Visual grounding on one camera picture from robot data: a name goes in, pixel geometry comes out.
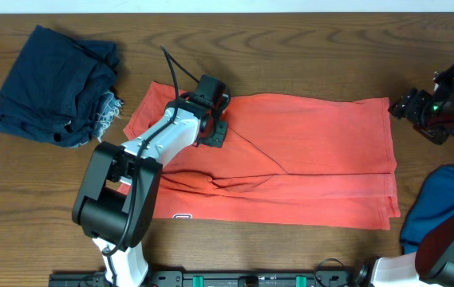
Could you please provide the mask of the red t-shirt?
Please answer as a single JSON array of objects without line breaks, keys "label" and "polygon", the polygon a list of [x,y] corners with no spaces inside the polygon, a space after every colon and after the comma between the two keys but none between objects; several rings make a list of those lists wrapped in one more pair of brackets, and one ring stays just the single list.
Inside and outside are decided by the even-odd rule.
[{"label": "red t-shirt", "polygon": [[234,97],[223,146],[164,168],[156,218],[387,230],[401,212],[389,101]]}]

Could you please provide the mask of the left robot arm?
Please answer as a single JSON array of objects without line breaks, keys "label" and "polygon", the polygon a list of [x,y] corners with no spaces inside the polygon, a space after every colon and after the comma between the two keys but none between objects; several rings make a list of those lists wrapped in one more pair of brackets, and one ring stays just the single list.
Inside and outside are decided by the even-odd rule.
[{"label": "left robot arm", "polygon": [[231,94],[220,80],[203,75],[193,92],[177,93],[146,132],[119,146],[96,146],[72,210],[99,248],[105,286],[141,286],[148,274],[141,241],[156,206],[164,167],[193,144],[222,147],[228,124],[221,115]]}]

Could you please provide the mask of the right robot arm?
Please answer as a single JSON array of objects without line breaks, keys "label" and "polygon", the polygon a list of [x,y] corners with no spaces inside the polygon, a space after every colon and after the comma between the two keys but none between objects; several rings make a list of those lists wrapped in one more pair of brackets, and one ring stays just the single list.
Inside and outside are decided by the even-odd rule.
[{"label": "right robot arm", "polygon": [[[432,93],[412,88],[389,108],[425,139],[454,138],[454,64],[434,78]],[[351,273],[348,286],[454,286],[454,164],[437,168],[421,186],[401,230],[403,255],[377,258]]]}]

